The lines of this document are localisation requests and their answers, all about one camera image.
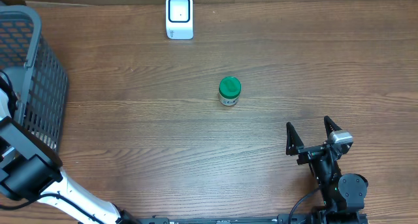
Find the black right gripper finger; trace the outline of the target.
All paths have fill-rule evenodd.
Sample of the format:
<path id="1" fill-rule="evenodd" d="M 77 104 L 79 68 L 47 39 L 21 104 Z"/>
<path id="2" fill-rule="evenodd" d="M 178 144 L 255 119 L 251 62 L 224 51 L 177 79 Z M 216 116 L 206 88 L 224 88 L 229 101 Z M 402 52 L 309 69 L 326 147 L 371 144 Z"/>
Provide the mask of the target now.
<path id="1" fill-rule="evenodd" d="M 341 128 L 335 124 L 329 116 L 324 117 L 324 124 L 326 129 L 326 134 L 329 136 L 334 131 L 340 131 Z"/>
<path id="2" fill-rule="evenodd" d="M 304 144 L 291 122 L 286 123 L 286 130 L 287 130 L 286 155 L 298 155 L 299 150 L 304 148 Z"/>

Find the green lid seasoning jar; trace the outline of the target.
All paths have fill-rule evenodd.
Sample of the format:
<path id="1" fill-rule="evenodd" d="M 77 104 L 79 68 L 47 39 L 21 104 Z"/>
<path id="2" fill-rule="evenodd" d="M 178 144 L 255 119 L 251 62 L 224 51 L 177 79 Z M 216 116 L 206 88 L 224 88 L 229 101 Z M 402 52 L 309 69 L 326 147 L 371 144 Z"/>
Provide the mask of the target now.
<path id="1" fill-rule="evenodd" d="M 234 106 L 240 97 L 242 85 L 234 76 L 227 76 L 221 80 L 218 87 L 218 96 L 221 104 Z"/>

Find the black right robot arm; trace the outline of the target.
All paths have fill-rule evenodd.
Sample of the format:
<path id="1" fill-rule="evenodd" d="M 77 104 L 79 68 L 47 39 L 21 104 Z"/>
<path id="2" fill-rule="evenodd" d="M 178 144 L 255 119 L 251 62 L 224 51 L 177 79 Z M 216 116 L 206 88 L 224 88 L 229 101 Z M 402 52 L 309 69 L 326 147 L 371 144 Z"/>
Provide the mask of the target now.
<path id="1" fill-rule="evenodd" d="M 320 145 L 305 147 L 292 123 L 286 124 L 286 154 L 296 155 L 299 165 L 309 165 L 318 187 L 303 196 L 282 220 L 288 223 L 368 223 L 367 216 L 360 213 L 368 180 L 360 174 L 342 174 L 338 165 L 338 160 L 350 150 L 353 136 L 329 116 L 324 117 L 324 125 L 327 139 Z M 296 220 L 298 206 L 318 191 L 324 205 L 312 208 L 309 214 Z"/>

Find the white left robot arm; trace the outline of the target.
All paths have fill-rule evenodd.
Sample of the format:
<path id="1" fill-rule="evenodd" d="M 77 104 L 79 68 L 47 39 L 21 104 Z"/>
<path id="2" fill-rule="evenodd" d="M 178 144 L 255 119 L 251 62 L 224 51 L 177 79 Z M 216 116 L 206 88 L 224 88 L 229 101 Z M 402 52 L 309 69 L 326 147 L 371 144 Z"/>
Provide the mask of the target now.
<path id="1" fill-rule="evenodd" d="M 137 219 L 111 202 L 92 195 L 71 179 L 55 151 L 12 119 L 16 96 L 1 73 L 1 193 L 19 202 L 2 205 L 18 210 L 39 202 L 53 206 L 80 223 L 136 223 Z"/>

